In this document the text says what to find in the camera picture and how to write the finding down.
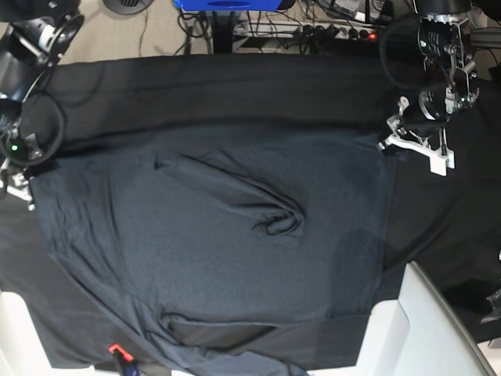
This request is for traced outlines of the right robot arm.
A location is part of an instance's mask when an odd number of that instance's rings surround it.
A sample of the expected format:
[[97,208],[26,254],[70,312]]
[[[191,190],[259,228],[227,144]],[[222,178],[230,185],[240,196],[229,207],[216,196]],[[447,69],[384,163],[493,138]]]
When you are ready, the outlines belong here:
[[38,82],[56,67],[79,32],[85,17],[79,1],[2,1],[1,21],[1,187],[7,188],[10,166],[29,168],[45,163],[59,149],[66,116],[53,101],[56,137],[47,151],[30,158],[29,147],[19,135],[23,104],[38,90]]

